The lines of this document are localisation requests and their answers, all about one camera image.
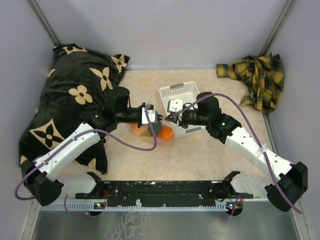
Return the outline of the peach fruit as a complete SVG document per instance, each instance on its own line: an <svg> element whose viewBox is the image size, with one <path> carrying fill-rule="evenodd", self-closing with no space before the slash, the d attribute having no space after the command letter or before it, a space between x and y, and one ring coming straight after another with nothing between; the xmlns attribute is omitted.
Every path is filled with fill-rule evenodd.
<svg viewBox="0 0 320 240"><path fill-rule="evenodd" d="M131 123L129 127L129 131L134 136L143 137L148 133L148 126L142 125L138 127L137 123Z"/></svg>

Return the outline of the orange fruit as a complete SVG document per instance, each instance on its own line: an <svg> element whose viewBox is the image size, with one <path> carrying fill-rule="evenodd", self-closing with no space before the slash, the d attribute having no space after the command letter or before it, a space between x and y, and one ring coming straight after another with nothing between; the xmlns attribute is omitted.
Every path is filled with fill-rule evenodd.
<svg viewBox="0 0 320 240"><path fill-rule="evenodd" d="M171 127L169 127L167 125L164 125L161 128L161 131L159 132L158 137L160 139L163 139L166 142L170 142L170 141L172 141L174 139L175 133L174 133L174 130Z"/></svg>

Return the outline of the dark green avocado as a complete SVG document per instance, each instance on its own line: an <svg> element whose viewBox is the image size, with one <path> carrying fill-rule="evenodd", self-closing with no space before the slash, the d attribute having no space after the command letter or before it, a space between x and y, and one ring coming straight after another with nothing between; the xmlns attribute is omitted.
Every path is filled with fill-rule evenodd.
<svg viewBox="0 0 320 240"><path fill-rule="evenodd" d="M152 125L152 129L155 133L155 135L158 135L159 132L161 131L163 125Z"/></svg>

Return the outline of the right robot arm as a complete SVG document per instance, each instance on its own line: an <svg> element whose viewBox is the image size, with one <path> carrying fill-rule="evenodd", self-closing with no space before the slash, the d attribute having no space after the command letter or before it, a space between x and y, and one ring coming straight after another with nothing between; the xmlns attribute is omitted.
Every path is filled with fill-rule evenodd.
<svg viewBox="0 0 320 240"><path fill-rule="evenodd" d="M308 189L308 168L302 162L292 163L263 145L254 130L247 131L242 124L222 112L217 97L219 94L202 92L196 101L185 104L181 99L171 99L167 104L169 115L166 121L179 127L204 126L211 137L235 149L256 166L264 177L235 173L223 185L229 198L246 193L266 197L280 211L295 210L295 203Z"/></svg>

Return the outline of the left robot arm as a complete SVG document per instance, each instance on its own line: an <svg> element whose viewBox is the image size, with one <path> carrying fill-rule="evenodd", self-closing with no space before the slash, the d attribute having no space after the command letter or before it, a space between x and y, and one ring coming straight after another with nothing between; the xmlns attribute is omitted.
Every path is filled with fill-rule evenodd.
<svg viewBox="0 0 320 240"><path fill-rule="evenodd" d="M148 125L156 138L154 124L161 121L152 104L142 103L139 107L129 105L130 91L116 87L102 106L94 111L77 129L56 148L35 160L25 160L21 166L25 186L41 206L55 202L59 197L90 195L97 199L103 195L101 179L93 172L83 175L61 176L61 173L84 151L109 136L119 123L135 123L138 127Z"/></svg>

